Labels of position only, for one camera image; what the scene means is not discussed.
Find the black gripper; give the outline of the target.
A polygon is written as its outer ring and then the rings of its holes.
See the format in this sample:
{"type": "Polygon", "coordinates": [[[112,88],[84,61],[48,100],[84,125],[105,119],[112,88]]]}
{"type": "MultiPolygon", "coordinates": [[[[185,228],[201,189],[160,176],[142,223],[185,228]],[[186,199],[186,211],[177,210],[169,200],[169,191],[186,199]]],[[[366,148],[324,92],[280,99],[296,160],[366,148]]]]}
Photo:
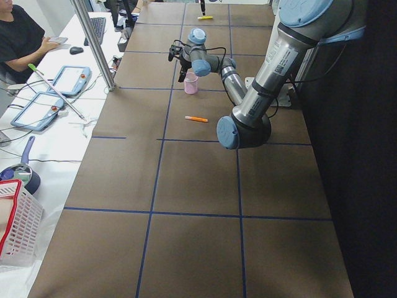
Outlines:
{"type": "MultiPolygon", "coordinates": [[[[205,0],[198,0],[198,3],[200,4],[202,15],[206,16],[205,0]]],[[[186,77],[186,72],[192,67],[190,55],[185,50],[181,50],[179,54],[179,62],[181,70],[179,72],[178,82],[183,83],[186,77]]]]}

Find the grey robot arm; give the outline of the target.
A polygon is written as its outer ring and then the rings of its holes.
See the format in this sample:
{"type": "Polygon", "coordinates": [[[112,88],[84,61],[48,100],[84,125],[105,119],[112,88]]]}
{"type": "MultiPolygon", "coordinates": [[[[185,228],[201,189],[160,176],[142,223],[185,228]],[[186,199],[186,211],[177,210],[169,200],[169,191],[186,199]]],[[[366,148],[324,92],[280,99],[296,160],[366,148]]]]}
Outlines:
{"type": "Polygon", "coordinates": [[[220,144],[230,150],[266,143],[271,125],[266,111],[276,100],[291,73],[300,67],[307,50],[319,44],[359,39],[365,30],[367,1],[280,1],[278,36],[252,83],[246,87],[236,63],[226,56],[210,55],[206,33],[190,31],[187,41],[175,40],[168,60],[181,64],[179,81],[188,69],[198,77],[218,73],[234,104],[230,115],[216,127],[220,144]]]}

